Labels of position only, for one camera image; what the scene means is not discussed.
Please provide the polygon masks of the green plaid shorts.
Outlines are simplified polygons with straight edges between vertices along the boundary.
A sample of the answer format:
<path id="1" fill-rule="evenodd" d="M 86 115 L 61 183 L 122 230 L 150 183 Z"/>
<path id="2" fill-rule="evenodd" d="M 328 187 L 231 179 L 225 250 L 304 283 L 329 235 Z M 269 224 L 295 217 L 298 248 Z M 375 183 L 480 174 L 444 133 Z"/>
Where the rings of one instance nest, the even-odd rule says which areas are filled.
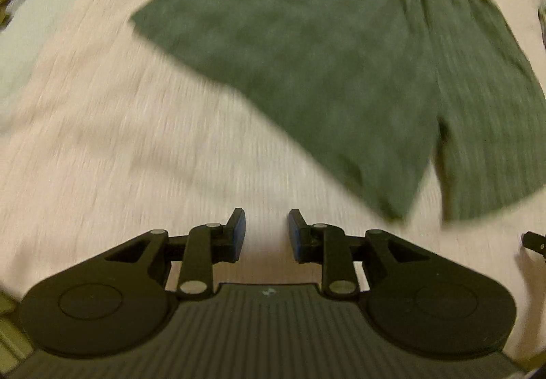
<path id="1" fill-rule="evenodd" d="M 545 96 L 493 0 L 151 0 L 132 21 L 385 219 L 430 161 L 448 220 L 545 185 Z"/>

